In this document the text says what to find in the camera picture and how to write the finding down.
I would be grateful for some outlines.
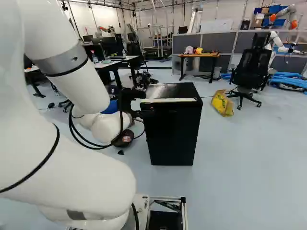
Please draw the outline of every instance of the table leg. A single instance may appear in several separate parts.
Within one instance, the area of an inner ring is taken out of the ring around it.
[[[33,82],[33,79],[31,76],[28,76],[30,84],[32,85],[33,89],[35,90],[35,93],[33,94],[33,96],[35,97],[41,97],[44,98],[46,97],[45,95],[42,95],[42,93],[39,91],[38,87],[35,85],[35,83]]]
[[[213,57],[213,60],[212,60],[212,70],[211,70],[211,78],[210,78],[209,83],[212,83],[212,81],[213,81],[213,74],[214,74],[214,68],[215,68],[215,65],[216,65],[216,60],[217,60],[217,57]]]
[[[183,74],[183,63],[184,63],[184,58],[181,58],[181,66],[180,66],[180,78],[179,81],[181,81],[184,78],[184,74]]]
[[[131,76],[132,76],[133,85],[136,88],[137,87],[137,82],[136,82],[136,76],[135,76],[135,71],[134,71],[134,65],[130,64],[130,70],[131,70]]]
[[[123,89],[123,86],[121,84],[121,80],[118,74],[118,69],[113,70],[114,76],[115,76],[115,81],[116,81],[116,85],[118,87],[119,90]]]

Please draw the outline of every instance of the computer monitor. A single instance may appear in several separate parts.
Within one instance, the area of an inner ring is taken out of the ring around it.
[[[104,52],[103,52],[100,44],[98,44],[98,45],[86,45],[86,44],[84,44],[83,47],[84,47],[86,54],[88,55],[88,57],[90,58],[91,61],[93,61],[92,50],[94,51],[94,54],[96,55],[96,57],[98,58],[99,61],[105,60]]]
[[[93,35],[84,35],[83,36],[83,40],[85,42],[91,42],[93,38],[94,38]]]
[[[121,39],[115,39],[115,37],[100,37],[93,39],[94,44],[100,44],[105,52],[106,56],[117,54],[117,56],[123,55],[123,44]]]

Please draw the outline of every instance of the yellow object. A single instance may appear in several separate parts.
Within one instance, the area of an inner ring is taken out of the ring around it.
[[[222,115],[232,116],[234,114],[234,103],[226,96],[226,90],[218,90],[215,92],[211,105]]]
[[[202,48],[200,47],[196,48],[195,54],[201,54],[201,52],[202,52]]]

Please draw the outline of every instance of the workbench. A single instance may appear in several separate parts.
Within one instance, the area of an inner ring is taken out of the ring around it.
[[[218,52],[201,53],[201,54],[179,54],[178,57],[181,58],[181,68],[180,68],[180,79],[179,79],[179,81],[184,79],[184,76],[185,76],[185,74],[183,73],[184,58],[212,58],[213,59],[212,70],[211,70],[211,77],[210,77],[210,81],[209,81],[209,83],[212,83],[214,68],[215,68],[216,61],[217,61],[219,56],[220,56],[220,54]]]

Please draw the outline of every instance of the black office chair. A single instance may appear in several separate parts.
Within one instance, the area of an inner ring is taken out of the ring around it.
[[[147,73],[149,73],[147,64],[145,61],[145,58],[143,56],[143,53],[141,52],[140,46],[135,43],[129,43],[127,44],[127,55],[136,56],[138,55],[139,58],[136,58],[135,60],[132,60],[133,66],[135,66],[135,70],[137,71],[136,76],[140,76],[139,70],[141,69],[142,65],[146,66]]]
[[[243,98],[247,98],[257,103],[257,107],[261,107],[261,102],[252,98],[253,93],[257,93],[254,89],[263,90],[268,81],[268,64],[271,58],[271,50],[267,49],[245,49],[236,69],[232,69],[230,82],[236,84],[237,92],[231,90],[229,98],[240,97],[240,105],[242,108]]]

